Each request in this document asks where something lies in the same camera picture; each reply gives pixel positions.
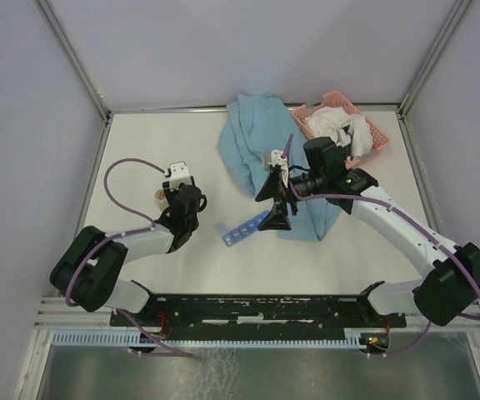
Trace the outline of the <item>amber pill bottle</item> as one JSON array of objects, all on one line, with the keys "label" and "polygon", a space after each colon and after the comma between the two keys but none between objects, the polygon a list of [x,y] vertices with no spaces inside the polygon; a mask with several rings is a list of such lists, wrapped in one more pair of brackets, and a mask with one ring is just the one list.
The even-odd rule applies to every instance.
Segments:
[{"label": "amber pill bottle", "polygon": [[158,208],[163,212],[168,207],[168,200],[163,190],[155,192],[155,200]]}]

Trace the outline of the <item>blue weekly pill organizer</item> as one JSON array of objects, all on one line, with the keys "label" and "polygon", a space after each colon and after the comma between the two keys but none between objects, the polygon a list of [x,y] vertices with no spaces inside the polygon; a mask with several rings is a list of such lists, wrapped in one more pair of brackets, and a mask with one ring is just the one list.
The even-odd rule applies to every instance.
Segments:
[{"label": "blue weekly pill organizer", "polygon": [[242,240],[258,231],[258,226],[268,214],[269,211],[264,210],[235,228],[229,228],[224,222],[219,222],[217,224],[217,230],[222,242],[228,248],[240,243]]}]

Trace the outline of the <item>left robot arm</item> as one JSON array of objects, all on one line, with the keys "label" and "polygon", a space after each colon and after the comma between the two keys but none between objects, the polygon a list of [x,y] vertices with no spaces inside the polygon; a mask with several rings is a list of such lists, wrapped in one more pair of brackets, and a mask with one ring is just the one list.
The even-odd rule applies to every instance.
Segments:
[{"label": "left robot arm", "polygon": [[154,223],[111,235],[87,226],[75,237],[49,278],[70,306],[90,313],[102,307],[122,309],[141,325],[156,319],[158,305],[150,290],[122,280],[120,272],[141,258],[181,248],[198,229],[198,214],[207,205],[192,176],[175,185],[164,182],[162,188],[167,208]]}]

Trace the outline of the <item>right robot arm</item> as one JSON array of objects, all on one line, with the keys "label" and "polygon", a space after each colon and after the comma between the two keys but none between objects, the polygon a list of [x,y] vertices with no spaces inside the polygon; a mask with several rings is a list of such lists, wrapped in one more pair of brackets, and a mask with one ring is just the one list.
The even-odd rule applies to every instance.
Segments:
[{"label": "right robot arm", "polygon": [[378,181],[360,168],[349,169],[343,153],[329,137],[303,145],[307,167],[296,177],[289,151],[266,152],[262,165],[267,179],[257,201],[273,200],[261,221],[261,231],[289,231],[290,215],[298,204],[323,199],[366,223],[387,239],[415,267],[415,281],[377,282],[356,305],[359,322],[374,326],[393,313],[421,314],[444,327],[454,318],[480,321],[480,249],[469,242],[459,245],[421,224],[392,199]]}]

